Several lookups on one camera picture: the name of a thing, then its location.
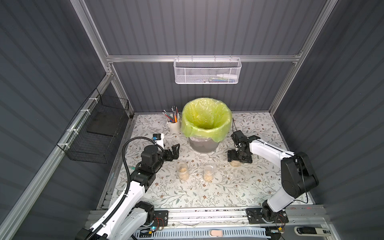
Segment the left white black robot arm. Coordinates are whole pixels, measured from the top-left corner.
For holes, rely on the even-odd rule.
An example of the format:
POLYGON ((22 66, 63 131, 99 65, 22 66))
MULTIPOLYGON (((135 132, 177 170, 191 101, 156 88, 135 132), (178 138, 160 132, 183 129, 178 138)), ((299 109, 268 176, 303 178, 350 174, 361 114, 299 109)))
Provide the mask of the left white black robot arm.
POLYGON ((165 161, 179 158, 180 145, 169 150, 159 145, 149 145, 141 154, 142 161, 128 177, 124 192, 113 206, 89 229, 81 229, 76 240, 127 240, 141 226, 149 226, 154 221, 155 210, 152 204, 141 201, 144 193, 156 179, 156 173, 165 161))

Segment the oatmeal jar with beige lid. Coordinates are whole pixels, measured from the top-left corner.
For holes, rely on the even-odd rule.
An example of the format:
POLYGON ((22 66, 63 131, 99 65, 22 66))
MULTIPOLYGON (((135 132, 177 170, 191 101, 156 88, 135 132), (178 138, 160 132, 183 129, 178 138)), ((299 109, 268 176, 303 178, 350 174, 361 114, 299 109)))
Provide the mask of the oatmeal jar with beige lid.
POLYGON ((233 167, 240 167, 242 163, 240 161, 231 161, 230 165, 233 167))

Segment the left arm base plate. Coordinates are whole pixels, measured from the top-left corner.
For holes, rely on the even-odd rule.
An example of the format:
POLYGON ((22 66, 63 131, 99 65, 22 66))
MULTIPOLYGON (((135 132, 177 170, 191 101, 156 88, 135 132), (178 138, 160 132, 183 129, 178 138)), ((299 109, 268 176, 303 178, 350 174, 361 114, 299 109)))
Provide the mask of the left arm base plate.
POLYGON ((168 225, 169 211, 155 211, 154 217, 144 227, 166 227, 168 225))

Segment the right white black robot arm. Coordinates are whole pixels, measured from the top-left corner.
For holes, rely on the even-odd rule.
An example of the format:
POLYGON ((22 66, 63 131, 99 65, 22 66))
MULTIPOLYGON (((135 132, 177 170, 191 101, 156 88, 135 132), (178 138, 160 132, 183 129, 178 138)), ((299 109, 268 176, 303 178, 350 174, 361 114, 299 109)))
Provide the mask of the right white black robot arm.
POLYGON ((228 151, 228 161, 238 161, 250 164, 252 155, 258 155, 281 170, 282 187, 272 197, 262 204, 260 216, 266 223, 274 223, 281 219, 283 223, 284 209, 319 185, 318 177, 310 162, 310 158, 303 152, 294 153, 275 147, 260 137, 247 137, 242 131, 231 134, 235 149, 228 151))

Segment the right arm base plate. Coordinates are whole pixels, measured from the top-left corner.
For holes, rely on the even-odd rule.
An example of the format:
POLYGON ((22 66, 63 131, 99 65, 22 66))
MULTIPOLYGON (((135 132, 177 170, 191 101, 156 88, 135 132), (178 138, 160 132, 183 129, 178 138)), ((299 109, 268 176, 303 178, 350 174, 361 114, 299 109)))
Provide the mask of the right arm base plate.
POLYGON ((287 224, 288 216, 284 210, 277 213, 268 208, 247 208, 249 224, 287 224))

